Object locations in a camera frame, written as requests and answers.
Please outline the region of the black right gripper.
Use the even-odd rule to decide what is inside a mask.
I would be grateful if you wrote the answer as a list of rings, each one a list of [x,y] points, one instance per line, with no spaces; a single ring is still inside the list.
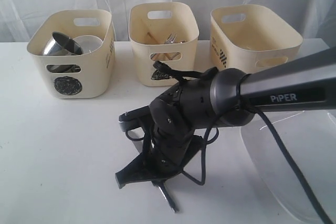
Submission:
[[[203,147],[201,136],[189,132],[182,141],[159,132],[152,126],[145,130],[142,151],[125,168],[115,173],[118,187],[127,184],[165,181],[184,170],[184,167]]]

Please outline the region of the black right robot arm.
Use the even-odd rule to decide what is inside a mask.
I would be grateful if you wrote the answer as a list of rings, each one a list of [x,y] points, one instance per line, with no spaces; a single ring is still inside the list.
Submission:
[[[154,68],[176,84],[149,105],[119,116],[123,132],[144,132],[140,154],[116,173],[119,187],[163,182],[183,173],[210,143],[206,136],[195,135],[197,129],[244,126],[257,111],[335,108],[334,48],[252,74],[215,67],[180,71],[160,61]]]

